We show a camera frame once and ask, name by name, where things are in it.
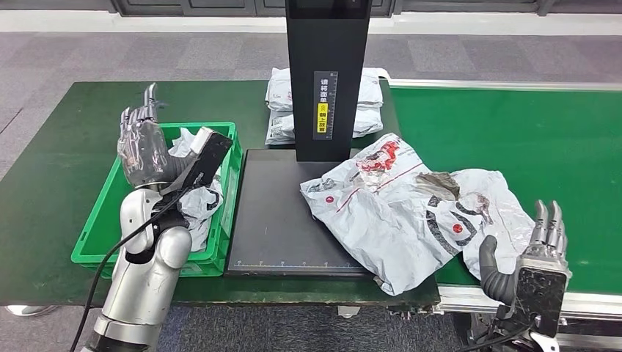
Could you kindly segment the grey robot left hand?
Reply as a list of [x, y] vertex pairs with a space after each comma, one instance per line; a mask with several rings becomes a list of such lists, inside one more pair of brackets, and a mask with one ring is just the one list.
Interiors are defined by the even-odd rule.
[[188, 153], [182, 157], [169, 153], [164, 132], [158, 123], [157, 83], [143, 93], [143, 105], [128, 107], [120, 115], [117, 154], [126, 180], [134, 187], [172, 183], [191, 163]]

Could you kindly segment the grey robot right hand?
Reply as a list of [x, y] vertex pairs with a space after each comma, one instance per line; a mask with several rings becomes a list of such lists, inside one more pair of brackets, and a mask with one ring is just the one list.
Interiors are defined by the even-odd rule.
[[479, 248], [480, 286], [487, 297], [508, 306], [513, 306], [522, 296], [537, 296], [537, 288], [548, 287], [558, 279], [562, 285], [557, 290], [564, 294], [571, 278], [566, 260], [568, 238], [560, 206], [554, 200], [545, 205], [539, 199], [535, 210], [530, 242], [516, 258], [512, 274], [498, 269], [494, 236], [486, 236]]

